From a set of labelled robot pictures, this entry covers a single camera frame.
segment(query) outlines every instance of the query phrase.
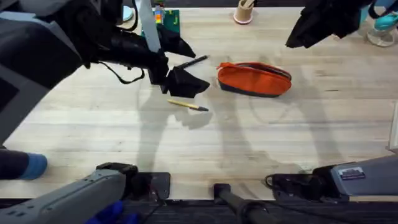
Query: sticker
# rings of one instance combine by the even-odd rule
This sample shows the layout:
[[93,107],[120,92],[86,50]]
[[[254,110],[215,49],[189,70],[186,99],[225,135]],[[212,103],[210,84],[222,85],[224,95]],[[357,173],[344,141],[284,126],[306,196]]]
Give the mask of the sticker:
[[360,167],[341,169],[338,170],[338,174],[340,175],[342,180],[358,180],[366,178],[365,173]]

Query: orange pencil case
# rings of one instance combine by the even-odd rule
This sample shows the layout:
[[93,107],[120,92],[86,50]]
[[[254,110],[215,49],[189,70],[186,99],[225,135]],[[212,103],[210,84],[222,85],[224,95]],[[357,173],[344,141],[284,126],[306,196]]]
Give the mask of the orange pencil case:
[[292,86],[289,72],[263,63],[221,63],[217,69],[220,87],[225,91],[278,97]]

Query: wooden tabletop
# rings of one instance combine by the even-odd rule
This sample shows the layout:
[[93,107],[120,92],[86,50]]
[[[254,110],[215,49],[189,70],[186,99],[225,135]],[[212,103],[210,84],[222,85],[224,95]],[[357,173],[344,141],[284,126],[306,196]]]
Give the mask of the wooden tabletop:
[[[357,33],[310,49],[285,42],[301,8],[257,8],[253,22],[234,9],[182,9],[182,37],[208,60],[187,70],[211,83],[192,102],[201,113],[166,102],[149,79],[122,85],[103,65],[80,68],[51,91],[6,141],[12,150],[44,154],[46,173],[0,182],[0,197],[38,197],[92,173],[98,164],[136,164],[170,172],[170,198],[212,198],[229,183],[245,198],[272,199],[261,180],[330,164],[391,155],[386,150],[398,98],[398,47],[379,48]],[[190,59],[168,54],[170,67]],[[263,62],[292,74],[276,99],[220,90],[221,62]],[[125,79],[138,70],[112,67]]]

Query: blue object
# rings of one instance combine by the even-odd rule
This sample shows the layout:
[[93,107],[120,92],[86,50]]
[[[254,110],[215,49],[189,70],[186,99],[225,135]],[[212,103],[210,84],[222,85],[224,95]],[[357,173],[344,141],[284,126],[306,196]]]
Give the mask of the blue object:
[[361,10],[361,22],[360,23],[363,23],[366,20],[366,18],[368,17],[369,7],[370,6],[366,6],[366,7],[362,8],[362,10]]
[[47,168],[47,158],[40,154],[26,153],[29,157],[29,163],[25,172],[18,177],[22,180],[34,180],[43,175]]
[[[89,219],[85,224],[115,224],[123,212],[123,202],[118,201],[109,205],[104,210],[97,213],[93,218]],[[138,224],[139,217],[136,214],[129,215],[122,224]]]
[[128,6],[123,6],[123,22],[132,18],[132,9]]
[[388,14],[384,17],[376,19],[374,28],[377,30],[388,30],[392,26],[396,26],[398,22],[398,15]]

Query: yellow pencil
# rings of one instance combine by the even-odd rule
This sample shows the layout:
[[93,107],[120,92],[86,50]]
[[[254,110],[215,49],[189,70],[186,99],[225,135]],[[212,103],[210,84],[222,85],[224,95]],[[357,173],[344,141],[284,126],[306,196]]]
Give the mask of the yellow pencil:
[[193,105],[190,103],[184,103],[184,102],[179,102],[176,100],[167,100],[169,103],[175,104],[175,105],[180,105],[180,106],[186,106],[187,108],[193,109],[193,110],[197,110],[197,111],[209,111],[209,109],[204,108],[202,106],[197,106],[197,105]]

